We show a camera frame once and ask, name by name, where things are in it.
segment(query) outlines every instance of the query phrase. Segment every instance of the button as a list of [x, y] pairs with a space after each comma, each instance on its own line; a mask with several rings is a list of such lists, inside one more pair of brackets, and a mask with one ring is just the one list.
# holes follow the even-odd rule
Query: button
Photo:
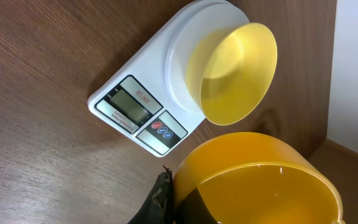
[[164, 138], [170, 138], [170, 137], [172, 137], [173, 136], [173, 133], [172, 132], [166, 132], [166, 133], [164, 133], [163, 135], [162, 135], [162, 137], [164, 137]]
[[167, 127], [161, 127], [161, 128], [159, 128], [159, 129], [157, 130], [157, 132], [158, 132], [159, 134], [165, 133], [165, 132], [167, 132], [167, 131], [168, 131], [168, 128], [167, 128]]
[[157, 128], [161, 128], [162, 123], [160, 121], [156, 121], [154, 123], [152, 123], [152, 128], [157, 129]]

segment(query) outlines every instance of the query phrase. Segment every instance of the blue button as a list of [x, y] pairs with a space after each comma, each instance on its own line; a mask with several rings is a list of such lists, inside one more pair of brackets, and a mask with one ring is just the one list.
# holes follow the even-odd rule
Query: blue button
[[159, 134], [162, 134], [162, 133], [165, 133], [168, 131], [168, 128], [167, 127], [161, 127], [157, 130], [157, 133]]
[[170, 138], [170, 137], [172, 137], [173, 136], [173, 133], [172, 132], [167, 132], [167, 133], [164, 133], [163, 135], [162, 135], [162, 137], [164, 137], [164, 138]]

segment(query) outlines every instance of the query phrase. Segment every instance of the white wall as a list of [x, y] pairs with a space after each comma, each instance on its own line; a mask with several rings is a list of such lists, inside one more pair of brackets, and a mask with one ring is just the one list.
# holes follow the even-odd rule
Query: white wall
[[337, 0], [327, 138], [358, 152], [358, 0]]

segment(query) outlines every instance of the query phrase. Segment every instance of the scale platform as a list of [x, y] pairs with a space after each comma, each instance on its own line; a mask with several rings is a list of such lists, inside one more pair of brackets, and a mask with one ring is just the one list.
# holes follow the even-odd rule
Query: scale platform
[[89, 110], [153, 155], [166, 156], [205, 119], [185, 83], [193, 49], [216, 30], [246, 23], [226, 1], [188, 4], [90, 96]]

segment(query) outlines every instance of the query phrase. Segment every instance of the wooden table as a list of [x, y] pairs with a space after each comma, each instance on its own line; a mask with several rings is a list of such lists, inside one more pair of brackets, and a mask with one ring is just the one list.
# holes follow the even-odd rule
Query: wooden table
[[266, 133], [304, 156], [325, 139], [334, 0], [234, 1], [278, 45], [266, 97], [235, 125], [204, 121], [158, 159], [93, 116], [90, 94], [187, 3], [0, 1], [0, 223], [125, 223], [163, 164], [215, 136]]

